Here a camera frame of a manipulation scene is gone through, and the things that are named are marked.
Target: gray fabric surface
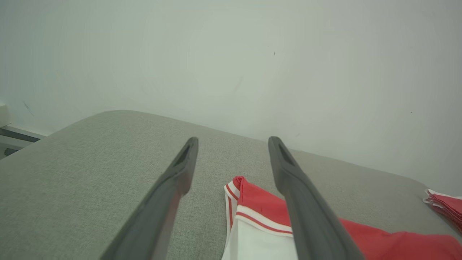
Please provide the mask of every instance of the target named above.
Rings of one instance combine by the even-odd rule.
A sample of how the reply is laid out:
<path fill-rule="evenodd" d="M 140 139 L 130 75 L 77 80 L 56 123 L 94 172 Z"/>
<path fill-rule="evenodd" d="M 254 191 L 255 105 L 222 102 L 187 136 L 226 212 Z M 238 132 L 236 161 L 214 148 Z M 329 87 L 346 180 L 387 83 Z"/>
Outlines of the gray fabric surface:
<path fill-rule="evenodd" d="M 168 257 L 220 258 L 223 186 L 243 175 L 281 197 L 267 143 L 133 111 L 84 119 L 0 161 L 0 258 L 98 258 L 191 136 L 199 138 L 199 156 Z M 305 152 L 293 155 L 339 217 L 388 232 L 461 240 L 422 203 L 423 184 Z"/>

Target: white wall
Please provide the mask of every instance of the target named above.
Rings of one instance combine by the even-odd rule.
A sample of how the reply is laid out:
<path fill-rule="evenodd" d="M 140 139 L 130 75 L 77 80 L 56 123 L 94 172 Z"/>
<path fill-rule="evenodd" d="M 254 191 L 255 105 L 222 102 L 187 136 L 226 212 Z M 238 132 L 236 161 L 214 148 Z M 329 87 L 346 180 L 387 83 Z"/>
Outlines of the white wall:
<path fill-rule="evenodd" d="M 459 0 L 3 0 L 0 101 L 39 132 L 130 109 L 278 135 L 461 196 L 461 13 Z"/>

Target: black object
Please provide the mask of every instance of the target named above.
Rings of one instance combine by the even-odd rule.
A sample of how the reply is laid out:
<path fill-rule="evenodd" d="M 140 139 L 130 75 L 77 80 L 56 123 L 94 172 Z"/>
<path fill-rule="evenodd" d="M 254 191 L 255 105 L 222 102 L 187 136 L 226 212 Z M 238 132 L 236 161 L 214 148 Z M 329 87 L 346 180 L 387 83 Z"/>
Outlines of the black object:
<path fill-rule="evenodd" d="M 119 231 L 101 259 L 164 259 L 180 198 L 188 193 L 199 141 L 190 138 Z"/>
<path fill-rule="evenodd" d="M 101 259 L 164 259 L 181 196 L 191 186 L 198 139 L 190 138 L 106 249 Z M 286 198 L 299 259 L 364 256 L 284 143 L 268 141 L 274 181 Z"/>
<path fill-rule="evenodd" d="M 364 259 L 358 246 L 279 139 L 268 141 L 274 182 L 286 198 L 299 259 Z"/>

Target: red and white garment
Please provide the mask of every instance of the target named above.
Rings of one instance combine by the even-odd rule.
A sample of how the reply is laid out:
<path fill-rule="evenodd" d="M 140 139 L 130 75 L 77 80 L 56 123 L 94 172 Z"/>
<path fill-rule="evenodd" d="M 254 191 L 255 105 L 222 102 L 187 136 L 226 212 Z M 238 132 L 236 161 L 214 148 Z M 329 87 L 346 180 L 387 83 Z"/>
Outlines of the red and white garment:
<path fill-rule="evenodd" d="M 426 189 L 425 193 L 428 197 L 424 198 L 424 202 L 444 215 L 462 234 L 462 197 L 453 197 L 430 189 Z"/>
<path fill-rule="evenodd" d="M 224 260 L 297 259 L 286 202 L 242 176 L 225 186 Z M 462 247 L 449 235 L 387 233 L 340 219 L 366 259 L 462 259 Z"/>

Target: red stripe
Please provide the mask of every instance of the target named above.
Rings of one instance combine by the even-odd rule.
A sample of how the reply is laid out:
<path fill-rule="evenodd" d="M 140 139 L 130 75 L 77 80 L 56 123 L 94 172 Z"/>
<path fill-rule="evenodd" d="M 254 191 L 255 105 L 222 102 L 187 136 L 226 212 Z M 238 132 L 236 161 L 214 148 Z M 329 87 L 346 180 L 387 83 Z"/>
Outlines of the red stripe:
<path fill-rule="evenodd" d="M 234 195 L 234 193 L 232 193 L 230 187 L 229 187 L 227 184 L 226 184 L 226 188 L 228 189 L 228 191 L 231 193 L 231 195 L 232 195 L 236 200 L 239 200 L 239 198 L 238 198 L 236 195 Z"/>
<path fill-rule="evenodd" d="M 230 230 L 232 228 L 232 204 L 231 204 L 231 198 L 228 197 L 228 204 L 229 204 L 229 207 L 230 207 Z"/>
<path fill-rule="evenodd" d="M 292 232 L 290 232 L 290 231 L 274 229 L 274 228 L 272 228 L 272 227 L 270 227 L 270 226 L 267 226 L 267 225 L 261 223 L 260 221 L 254 219 L 254 218 L 252 218 L 251 216 L 249 216 L 249 215 L 247 215 L 247 214 L 244 214 L 244 213 L 242 213 L 242 212 L 236 212 L 236 215 L 240 215 L 240 216 L 246 217 L 246 218 L 250 219 L 251 221 L 253 221 L 253 222 L 259 224 L 260 226 L 262 226 L 262 227 L 264 227 L 264 228 L 266 228 L 266 229 L 269 229 L 269 230 L 271 230 L 271 231 L 280 232 L 280 233 L 292 234 Z"/>

